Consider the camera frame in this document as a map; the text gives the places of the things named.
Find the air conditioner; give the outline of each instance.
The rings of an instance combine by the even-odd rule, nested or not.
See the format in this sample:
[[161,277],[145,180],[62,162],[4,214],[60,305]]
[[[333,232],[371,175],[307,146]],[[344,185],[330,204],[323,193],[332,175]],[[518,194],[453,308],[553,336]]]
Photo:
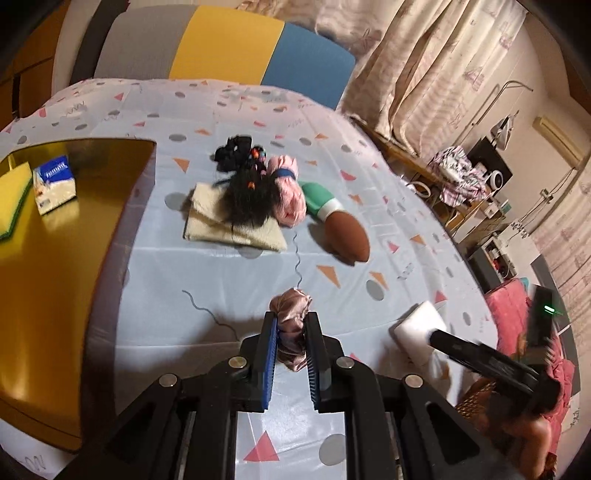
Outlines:
[[539,116],[534,120],[534,128],[550,142],[571,167],[579,169],[579,165],[583,161],[583,152],[558,125],[545,116]]

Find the pink satin cloth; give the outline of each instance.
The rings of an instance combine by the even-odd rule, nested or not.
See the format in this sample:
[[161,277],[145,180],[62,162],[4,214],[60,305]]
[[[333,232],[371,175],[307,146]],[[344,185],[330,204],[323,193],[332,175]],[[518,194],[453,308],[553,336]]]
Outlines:
[[277,314],[279,344],[277,359],[294,372],[306,366],[306,343],[304,341],[304,317],[312,297],[297,288],[273,297],[270,311]]
[[270,175],[279,168],[291,170],[295,175],[295,180],[291,177],[279,177],[276,179],[281,202],[274,209],[274,215],[277,221],[285,226],[296,226],[306,216],[306,198],[300,185],[297,183],[298,168],[295,158],[288,155],[280,157],[271,157],[267,165],[267,173]]

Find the yellow table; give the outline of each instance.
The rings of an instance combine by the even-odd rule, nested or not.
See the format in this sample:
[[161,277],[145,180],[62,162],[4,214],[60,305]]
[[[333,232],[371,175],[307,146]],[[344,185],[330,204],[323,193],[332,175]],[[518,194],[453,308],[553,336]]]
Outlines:
[[0,175],[68,155],[77,198],[39,215],[33,190],[0,241],[0,417],[61,449],[82,444],[80,387],[95,285],[155,144],[83,139],[23,148]]

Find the black monitor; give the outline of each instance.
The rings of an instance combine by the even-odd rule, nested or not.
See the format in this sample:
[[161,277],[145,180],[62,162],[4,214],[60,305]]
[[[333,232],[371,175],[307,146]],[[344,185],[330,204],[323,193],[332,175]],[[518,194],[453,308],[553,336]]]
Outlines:
[[513,176],[513,172],[509,169],[503,157],[492,145],[488,138],[481,138],[468,153],[468,159],[472,166],[477,163],[482,163],[486,167],[487,172],[498,170],[503,175],[503,186],[507,184],[509,179]]

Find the beige curtain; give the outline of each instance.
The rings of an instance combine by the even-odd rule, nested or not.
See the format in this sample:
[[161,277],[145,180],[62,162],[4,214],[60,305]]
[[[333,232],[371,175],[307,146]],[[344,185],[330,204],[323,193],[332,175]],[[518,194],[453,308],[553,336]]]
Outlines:
[[449,146],[525,19],[517,0],[247,0],[312,30],[357,65],[340,103],[425,159]]
[[578,349],[591,340],[591,164],[532,233],[569,314]]

